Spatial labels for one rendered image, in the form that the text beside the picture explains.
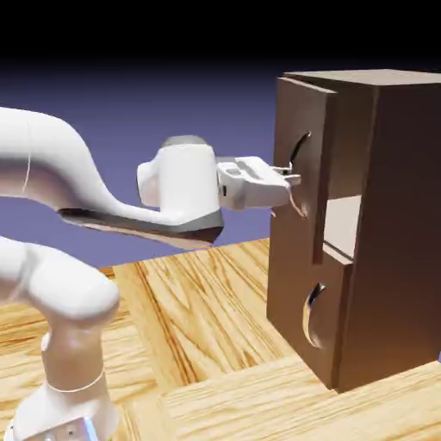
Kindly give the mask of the brown cabinet door with gripped handle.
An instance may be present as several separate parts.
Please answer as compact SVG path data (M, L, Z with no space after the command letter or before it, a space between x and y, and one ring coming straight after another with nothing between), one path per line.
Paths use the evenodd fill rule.
M337 92L292 78L277 80L273 164L290 165L296 142L307 131L311 137L302 145L292 171L301 176L301 184L290 190L290 196L306 212L306 217L300 217L289 199L287 205L276 210L271 237L280 237L283 245L305 265L322 260L337 115Z

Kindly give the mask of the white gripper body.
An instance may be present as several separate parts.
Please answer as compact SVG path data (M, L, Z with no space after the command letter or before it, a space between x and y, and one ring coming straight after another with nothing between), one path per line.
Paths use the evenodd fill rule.
M236 158L246 208L274 208L289 202L289 184L260 157Z

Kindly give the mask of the curved dark metal handle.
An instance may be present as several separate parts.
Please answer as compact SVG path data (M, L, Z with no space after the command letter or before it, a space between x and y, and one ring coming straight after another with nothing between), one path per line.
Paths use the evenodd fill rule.
M311 132L307 131L305 132L300 139L296 142L295 147L293 149L293 152L290 155L289 158L289 163L290 163L290 170L293 171L294 167L295 167L295 159L299 153L299 151L301 150L302 145L311 137ZM306 217L306 212L297 206L297 204L295 203L294 197L290 196L290 203L291 206L293 207L293 209L300 215L300 217L305 218Z

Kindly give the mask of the brown wooden cabinet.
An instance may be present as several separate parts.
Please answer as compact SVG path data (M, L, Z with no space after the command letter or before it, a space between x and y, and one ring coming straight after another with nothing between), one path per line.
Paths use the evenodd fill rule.
M441 73L287 72L338 93L324 244L352 261L345 392L441 353Z

